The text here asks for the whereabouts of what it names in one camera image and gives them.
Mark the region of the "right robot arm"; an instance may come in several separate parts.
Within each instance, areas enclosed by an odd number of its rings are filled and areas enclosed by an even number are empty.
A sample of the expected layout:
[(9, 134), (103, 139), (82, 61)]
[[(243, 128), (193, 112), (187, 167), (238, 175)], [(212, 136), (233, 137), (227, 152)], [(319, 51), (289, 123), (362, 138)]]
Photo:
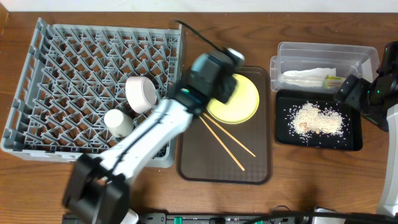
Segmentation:
[(397, 217), (397, 42), (385, 46), (373, 82), (350, 75), (333, 99), (344, 103), (389, 133), (386, 178), (377, 213)]

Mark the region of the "small white cup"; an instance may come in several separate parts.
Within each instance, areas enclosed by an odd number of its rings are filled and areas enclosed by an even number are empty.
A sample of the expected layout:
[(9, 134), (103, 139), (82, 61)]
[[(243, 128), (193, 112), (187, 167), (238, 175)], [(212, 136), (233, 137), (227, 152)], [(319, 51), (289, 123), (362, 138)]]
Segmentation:
[(126, 137), (134, 129), (133, 119), (118, 109), (109, 110), (104, 116), (104, 123), (116, 138)]

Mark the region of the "yellow round plate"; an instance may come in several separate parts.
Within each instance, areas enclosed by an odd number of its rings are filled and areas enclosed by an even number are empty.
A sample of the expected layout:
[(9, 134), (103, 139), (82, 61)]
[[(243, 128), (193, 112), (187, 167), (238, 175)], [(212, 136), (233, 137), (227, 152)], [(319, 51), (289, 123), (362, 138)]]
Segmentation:
[(259, 107), (259, 92), (249, 78), (234, 73), (237, 85), (227, 103), (212, 99), (208, 106), (208, 114), (217, 121), (226, 124), (239, 124), (249, 120)]

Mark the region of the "green yellow snack wrapper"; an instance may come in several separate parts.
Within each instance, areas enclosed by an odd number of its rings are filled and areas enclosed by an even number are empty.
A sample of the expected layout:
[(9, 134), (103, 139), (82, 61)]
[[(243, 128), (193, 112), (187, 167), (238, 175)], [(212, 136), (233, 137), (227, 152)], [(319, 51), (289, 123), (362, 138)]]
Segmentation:
[(334, 77), (334, 76), (326, 76), (323, 80), (323, 88), (324, 89), (332, 89), (339, 88), (344, 82), (346, 78), (344, 77)]

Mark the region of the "pink shallow bowl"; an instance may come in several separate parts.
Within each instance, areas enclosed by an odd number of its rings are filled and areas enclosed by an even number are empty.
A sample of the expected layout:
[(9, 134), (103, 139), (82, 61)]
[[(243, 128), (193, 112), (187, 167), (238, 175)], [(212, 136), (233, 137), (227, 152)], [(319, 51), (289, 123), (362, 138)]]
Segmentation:
[(125, 91), (127, 102), (136, 113), (143, 113), (156, 104), (156, 89), (147, 77), (129, 77)]

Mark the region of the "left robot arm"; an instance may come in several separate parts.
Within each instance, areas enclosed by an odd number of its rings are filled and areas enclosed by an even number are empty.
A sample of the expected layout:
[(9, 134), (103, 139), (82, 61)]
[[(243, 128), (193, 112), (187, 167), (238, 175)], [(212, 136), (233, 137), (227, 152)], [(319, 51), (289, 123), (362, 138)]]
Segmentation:
[(130, 135), (96, 158), (82, 154), (75, 161), (63, 206), (82, 223), (137, 223), (139, 216), (129, 205), (131, 182), (211, 99), (229, 100), (237, 85), (233, 74), (243, 63), (243, 54), (231, 48), (200, 55)]

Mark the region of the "white napkin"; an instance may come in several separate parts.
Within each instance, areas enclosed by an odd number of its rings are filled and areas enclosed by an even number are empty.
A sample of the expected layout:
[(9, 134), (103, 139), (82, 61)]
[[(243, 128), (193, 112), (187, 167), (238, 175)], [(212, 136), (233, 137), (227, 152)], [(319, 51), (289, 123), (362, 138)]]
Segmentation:
[(336, 77), (335, 68), (313, 68), (309, 70), (290, 70), (279, 76), (279, 81), (300, 87), (322, 87), (324, 79)]

